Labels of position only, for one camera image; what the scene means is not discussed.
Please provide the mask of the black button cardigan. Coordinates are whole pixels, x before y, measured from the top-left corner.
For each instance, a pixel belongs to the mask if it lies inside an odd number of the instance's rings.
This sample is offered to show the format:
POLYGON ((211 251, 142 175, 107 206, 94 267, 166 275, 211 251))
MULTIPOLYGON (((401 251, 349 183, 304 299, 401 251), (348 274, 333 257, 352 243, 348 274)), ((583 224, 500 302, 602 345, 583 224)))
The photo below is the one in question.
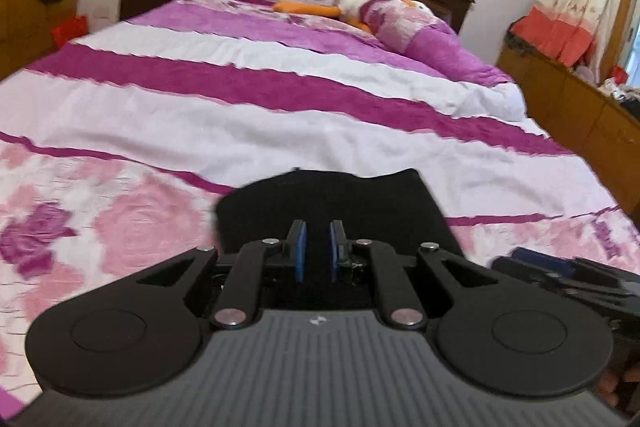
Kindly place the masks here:
POLYGON ((343 223, 348 239, 374 239, 390 244, 398 254, 414 254, 425 242, 434 242, 451 254, 463 254, 414 169, 373 178, 295 169, 238 188, 218 200, 215 213, 219 243, 227 255, 258 239, 283 239, 295 220, 305 221, 303 282, 277 283, 263 289, 267 308, 371 306, 367 287, 331 281, 330 223, 334 220, 343 223))

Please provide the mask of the low wooden cabinet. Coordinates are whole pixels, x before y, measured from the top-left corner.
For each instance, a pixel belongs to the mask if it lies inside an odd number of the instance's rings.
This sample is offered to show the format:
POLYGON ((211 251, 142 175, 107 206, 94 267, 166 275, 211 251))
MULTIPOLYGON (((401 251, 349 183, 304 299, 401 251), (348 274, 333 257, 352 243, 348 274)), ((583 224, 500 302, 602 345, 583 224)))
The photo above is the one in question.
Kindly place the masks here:
POLYGON ((639 121, 566 68, 502 46, 497 67, 520 86, 527 113, 553 140, 585 159, 632 222, 639 222, 639 121))

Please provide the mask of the pink purple floral bedspread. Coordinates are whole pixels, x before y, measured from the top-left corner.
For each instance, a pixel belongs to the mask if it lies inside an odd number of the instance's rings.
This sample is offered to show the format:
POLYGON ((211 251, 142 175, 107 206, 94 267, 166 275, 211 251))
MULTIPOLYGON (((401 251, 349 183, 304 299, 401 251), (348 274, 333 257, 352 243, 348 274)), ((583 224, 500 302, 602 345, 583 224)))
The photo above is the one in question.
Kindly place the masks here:
POLYGON ((338 20, 177 0, 1 83, 1 410, 38 395, 30 323, 214 243, 213 203, 296 168, 414 169, 463 251, 639 268, 639 233, 518 85, 452 81, 338 20))

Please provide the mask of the purple floral folded quilt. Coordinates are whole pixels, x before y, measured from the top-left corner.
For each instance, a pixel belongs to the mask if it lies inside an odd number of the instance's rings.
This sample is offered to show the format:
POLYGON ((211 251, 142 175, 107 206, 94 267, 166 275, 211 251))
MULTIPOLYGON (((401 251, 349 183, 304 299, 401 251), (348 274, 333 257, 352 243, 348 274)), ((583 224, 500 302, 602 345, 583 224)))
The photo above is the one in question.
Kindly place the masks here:
POLYGON ((465 49, 451 27, 408 0, 371 0, 360 18, 386 48, 436 70, 452 81, 493 88, 513 79, 465 49))

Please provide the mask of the red box on floor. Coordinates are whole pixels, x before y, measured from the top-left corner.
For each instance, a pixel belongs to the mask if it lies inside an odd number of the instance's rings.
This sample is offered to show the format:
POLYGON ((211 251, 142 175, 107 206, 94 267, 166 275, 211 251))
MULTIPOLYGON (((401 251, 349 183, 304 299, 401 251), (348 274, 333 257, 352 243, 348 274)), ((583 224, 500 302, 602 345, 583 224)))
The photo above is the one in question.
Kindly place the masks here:
POLYGON ((75 15, 51 30, 53 42, 58 50, 66 43, 85 37, 88 33, 88 18, 85 15, 75 15))

